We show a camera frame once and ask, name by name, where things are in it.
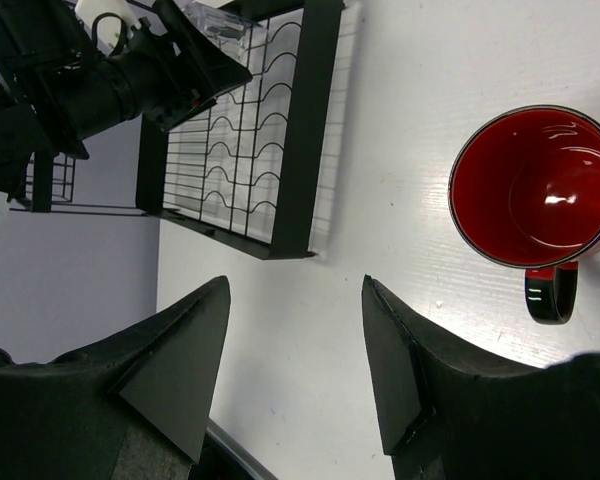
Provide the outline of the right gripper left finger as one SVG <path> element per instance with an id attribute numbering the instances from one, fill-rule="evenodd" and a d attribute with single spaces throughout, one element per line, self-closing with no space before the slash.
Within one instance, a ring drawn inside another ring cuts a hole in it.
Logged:
<path id="1" fill-rule="evenodd" d="M 230 286 L 53 361 L 0 348 L 0 479 L 185 479 L 201 456 Z"/>

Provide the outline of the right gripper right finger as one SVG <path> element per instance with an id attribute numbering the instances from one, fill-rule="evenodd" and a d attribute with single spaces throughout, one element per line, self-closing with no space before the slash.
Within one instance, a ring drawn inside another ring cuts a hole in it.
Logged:
<path id="1" fill-rule="evenodd" d="M 363 330 L 398 479 L 600 479 L 600 353 L 535 368 L 428 320 L 379 281 Z"/>

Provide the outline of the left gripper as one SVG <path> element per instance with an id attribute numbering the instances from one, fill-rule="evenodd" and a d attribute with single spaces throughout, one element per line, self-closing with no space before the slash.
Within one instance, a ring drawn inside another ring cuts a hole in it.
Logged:
<path id="1" fill-rule="evenodd" d="M 141 115 L 169 131 L 253 79 L 174 1 L 155 1 L 150 7 L 165 33 L 154 33 L 148 18 L 137 16 L 140 28 L 112 52 L 96 44 L 75 5 L 58 5 L 81 42 L 77 64 L 54 81 L 54 105 L 67 135 L 96 135 Z"/>

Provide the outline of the clear glass tumbler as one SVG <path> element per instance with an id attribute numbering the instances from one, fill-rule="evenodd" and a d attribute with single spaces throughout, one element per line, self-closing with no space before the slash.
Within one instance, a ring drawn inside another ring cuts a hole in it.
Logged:
<path id="1" fill-rule="evenodd" d="M 189 1 L 182 10 L 207 39 L 244 66 L 248 64 L 247 56 L 253 48 L 264 47 L 268 43 L 265 27 L 235 13 L 199 1 Z"/>

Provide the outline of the red ceramic mug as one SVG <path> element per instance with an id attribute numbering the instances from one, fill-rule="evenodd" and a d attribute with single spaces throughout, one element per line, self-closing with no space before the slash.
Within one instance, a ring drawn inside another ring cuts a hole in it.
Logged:
<path id="1" fill-rule="evenodd" d="M 548 104 L 500 114 L 459 151 L 448 200 L 474 251 L 524 271 L 534 321 L 568 322 L 579 263 L 600 252 L 600 122 Z"/>

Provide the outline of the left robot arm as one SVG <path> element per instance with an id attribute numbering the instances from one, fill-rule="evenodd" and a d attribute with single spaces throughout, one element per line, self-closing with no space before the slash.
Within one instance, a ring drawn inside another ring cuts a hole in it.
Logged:
<path id="1" fill-rule="evenodd" d="M 0 1 L 0 192 L 21 199 L 30 160 L 84 159 L 84 142 L 139 116 L 169 131 L 247 84 L 249 70 L 176 3 Z"/>

